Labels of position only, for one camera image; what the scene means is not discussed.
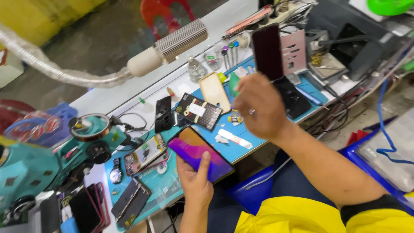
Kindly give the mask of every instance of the yellow shirt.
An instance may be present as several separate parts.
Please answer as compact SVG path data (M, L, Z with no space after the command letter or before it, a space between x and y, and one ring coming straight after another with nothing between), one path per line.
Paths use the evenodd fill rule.
M413 232L414 217L401 210L361 212L347 222L338 209L301 197L274 197L262 202L256 216L242 212L235 233Z

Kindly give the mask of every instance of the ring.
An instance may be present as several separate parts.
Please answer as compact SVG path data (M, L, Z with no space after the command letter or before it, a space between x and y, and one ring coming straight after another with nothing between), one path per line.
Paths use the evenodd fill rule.
M121 189L119 187L116 187L113 191L112 191L112 195L116 195L121 191Z

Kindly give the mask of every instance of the blue cable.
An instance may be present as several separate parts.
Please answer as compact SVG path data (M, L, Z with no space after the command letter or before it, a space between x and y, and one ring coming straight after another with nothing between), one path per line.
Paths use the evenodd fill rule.
M385 131L385 126L384 126L384 121L383 121L383 114L382 114L382 111L381 111L381 104L383 102L383 96L385 94L385 89L387 88L387 83L388 83L388 79L385 80L385 82L383 83L383 85L381 87L380 98L379 98L379 101L378 101L378 117L380 118L381 131L383 132L383 134L387 138L387 141L390 144L391 150L390 149L385 149L385 148L383 148L383 149L380 148L380 149L377 149L377 153L379 153L381 155L385 155L391 162L394 162L394 163L406 163L406 164L413 164L414 165L414 162L412 162L412 161L402 160L402 159L393 159L387 154L387 152L388 153L397 152L397 148L394 146L394 143L392 142L390 136Z

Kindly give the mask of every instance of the purple phone screen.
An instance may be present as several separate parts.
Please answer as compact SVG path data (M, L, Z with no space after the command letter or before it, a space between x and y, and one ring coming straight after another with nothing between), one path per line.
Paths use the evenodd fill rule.
M203 153L205 151L210 152L211 162L207 178L211 183L216 182L233 170L233 167L200 138L191 127L185 128L178 137L171 139L168 146L197 171Z

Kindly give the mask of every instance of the sleeve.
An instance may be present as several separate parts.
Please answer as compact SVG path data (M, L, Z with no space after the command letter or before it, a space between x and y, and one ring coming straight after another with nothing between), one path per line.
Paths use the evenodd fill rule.
M348 233L414 232L414 217L391 195L341 209Z

